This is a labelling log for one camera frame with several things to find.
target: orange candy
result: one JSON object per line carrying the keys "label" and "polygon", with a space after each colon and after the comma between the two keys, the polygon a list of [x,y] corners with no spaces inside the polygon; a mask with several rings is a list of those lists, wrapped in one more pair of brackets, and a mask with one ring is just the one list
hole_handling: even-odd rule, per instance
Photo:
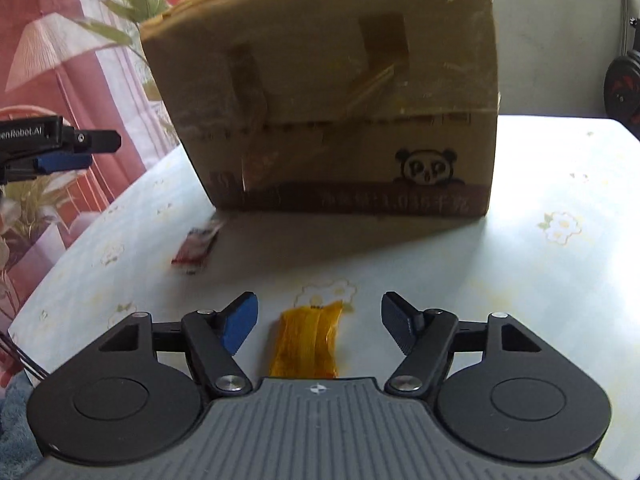
{"label": "orange candy", "polygon": [[287,379],[334,379],[334,349],[342,302],[299,306],[280,315],[276,353],[269,375]]}

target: cardboard box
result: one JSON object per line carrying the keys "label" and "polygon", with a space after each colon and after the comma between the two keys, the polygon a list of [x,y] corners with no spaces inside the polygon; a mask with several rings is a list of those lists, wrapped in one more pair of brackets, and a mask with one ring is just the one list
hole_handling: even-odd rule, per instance
{"label": "cardboard box", "polygon": [[142,43],[219,208],[486,213],[492,0],[185,0]]}

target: wall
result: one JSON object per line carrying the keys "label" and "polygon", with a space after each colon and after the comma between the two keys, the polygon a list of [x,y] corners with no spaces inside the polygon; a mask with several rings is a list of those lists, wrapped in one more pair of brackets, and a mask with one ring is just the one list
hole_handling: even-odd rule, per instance
{"label": "wall", "polygon": [[500,113],[604,116],[622,0],[494,0]]}

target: black wheel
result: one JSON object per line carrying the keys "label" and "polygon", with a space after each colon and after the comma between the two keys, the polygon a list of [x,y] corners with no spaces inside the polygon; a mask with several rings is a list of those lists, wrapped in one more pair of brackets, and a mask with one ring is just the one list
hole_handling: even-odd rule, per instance
{"label": "black wheel", "polygon": [[614,59],[604,79],[607,115],[627,124],[640,107],[640,63],[629,56]]}
{"label": "black wheel", "polygon": [[640,140],[640,110],[631,116],[625,126],[627,130],[634,134],[636,139]]}

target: blue towel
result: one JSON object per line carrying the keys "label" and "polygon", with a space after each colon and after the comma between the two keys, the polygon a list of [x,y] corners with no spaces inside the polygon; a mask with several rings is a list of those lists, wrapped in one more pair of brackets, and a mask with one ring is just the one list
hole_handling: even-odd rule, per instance
{"label": "blue towel", "polygon": [[17,374],[0,400],[0,480],[17,480],[42,458],[27,424],[27,399],[33,387]]}

